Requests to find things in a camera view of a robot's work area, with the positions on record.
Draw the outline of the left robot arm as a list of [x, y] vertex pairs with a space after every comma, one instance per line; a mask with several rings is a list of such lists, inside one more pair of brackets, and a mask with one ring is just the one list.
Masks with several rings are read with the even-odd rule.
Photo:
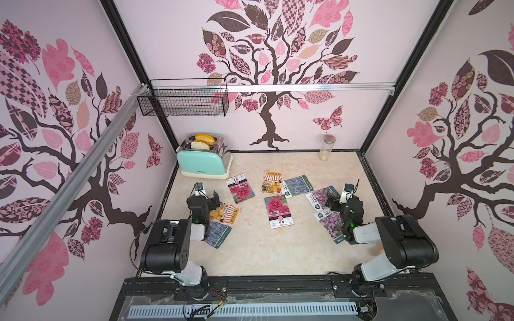
[[195, 192], [186, 203], [189, 218], [162, 219], [150, 227], [137, 269], [143, 277], [171, 278], [195, 300], [200, 300], [208, 296], [208, 276], [204, 267], [190, 260], [190, 247], [193, 242], [209, 238], [210, 213], [220, 206], [220, 198], [217, 192], [212, 197]]

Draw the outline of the lavender packet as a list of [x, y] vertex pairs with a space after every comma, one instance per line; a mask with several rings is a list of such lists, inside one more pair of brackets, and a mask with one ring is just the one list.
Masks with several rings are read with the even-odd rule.
[[306, 175], [285, 179], [282, 182], [282, 194], [286, 198], [303, 195], [312, 191], [314, 191], [314, 188]]
[[232, 228], [216, 221], [210, 222], [210, 231], [204, 242], [211, 247], [218, 249], [230, 235]]

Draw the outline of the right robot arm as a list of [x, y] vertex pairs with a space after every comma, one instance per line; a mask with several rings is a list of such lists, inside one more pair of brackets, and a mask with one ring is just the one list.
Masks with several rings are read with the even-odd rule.
[[423, 269], [439, 260], [435, 243], [410, 215], [376, 217], [364, 224], [364, 203], [358, 197], [344, 202], [329, 197], [326, 206], [342, 220], [340, 231], [351, 245], [379, 243], [383, 252], [357, 264], [349, 284], [357, 297], [367, 297], [376, 284], [409, 269]]

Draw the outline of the sunflower shop packet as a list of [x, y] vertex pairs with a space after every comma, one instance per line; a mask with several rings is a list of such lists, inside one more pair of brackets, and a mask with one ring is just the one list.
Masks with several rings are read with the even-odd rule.
[[241, 208], [222, 203], [220, 207], [210, 212], [210, 219], [218, 223], [233, 225], [240, 212]]
[[284, 175], [282, 171], [267, 169], [264, 172], [261, 192], [273, 195], [281, 195], [283, 179]]

